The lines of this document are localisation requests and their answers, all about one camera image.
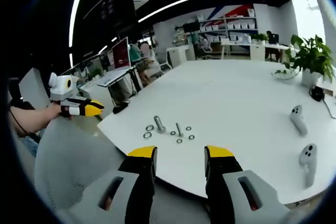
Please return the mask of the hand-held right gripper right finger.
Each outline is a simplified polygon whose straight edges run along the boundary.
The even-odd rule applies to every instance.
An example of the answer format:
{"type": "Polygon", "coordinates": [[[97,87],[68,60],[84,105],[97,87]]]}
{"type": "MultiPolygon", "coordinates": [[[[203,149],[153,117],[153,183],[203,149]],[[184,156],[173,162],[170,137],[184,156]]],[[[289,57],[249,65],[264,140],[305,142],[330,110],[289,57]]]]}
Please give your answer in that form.
{"type": "Polygon", "coordinates": [[[277,191],[243,170],[232,152],[211,145],[204,152],[211,223],[299,223],[299,215],[279,201],[277,191]]]}

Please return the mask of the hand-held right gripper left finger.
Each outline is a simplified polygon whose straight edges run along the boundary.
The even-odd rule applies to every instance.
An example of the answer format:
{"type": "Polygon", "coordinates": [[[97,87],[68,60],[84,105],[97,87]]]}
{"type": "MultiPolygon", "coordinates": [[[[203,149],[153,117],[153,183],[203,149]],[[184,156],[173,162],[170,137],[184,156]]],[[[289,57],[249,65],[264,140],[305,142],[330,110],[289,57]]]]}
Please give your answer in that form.
{"type": "Polygon", "coordinates": [[[131,151],[119,169],[92,182],[65,212],[66,223],[149,223],[156,173],[156,146],[131,151]]]}

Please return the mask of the person's left hand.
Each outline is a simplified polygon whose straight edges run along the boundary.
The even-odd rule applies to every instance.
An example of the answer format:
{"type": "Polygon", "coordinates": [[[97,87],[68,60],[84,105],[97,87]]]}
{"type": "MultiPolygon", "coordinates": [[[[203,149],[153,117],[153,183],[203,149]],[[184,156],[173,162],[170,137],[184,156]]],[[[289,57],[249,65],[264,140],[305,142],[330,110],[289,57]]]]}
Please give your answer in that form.
{"type": "Polygon", "coordinates": [[[46,115],[49,120],[55,119],[58,116],[63,116],[68,119],[72,119],[72,115],[69,114],[69,108],[67,106],[60,105],[52,102],[46,109],[46,115]]]}

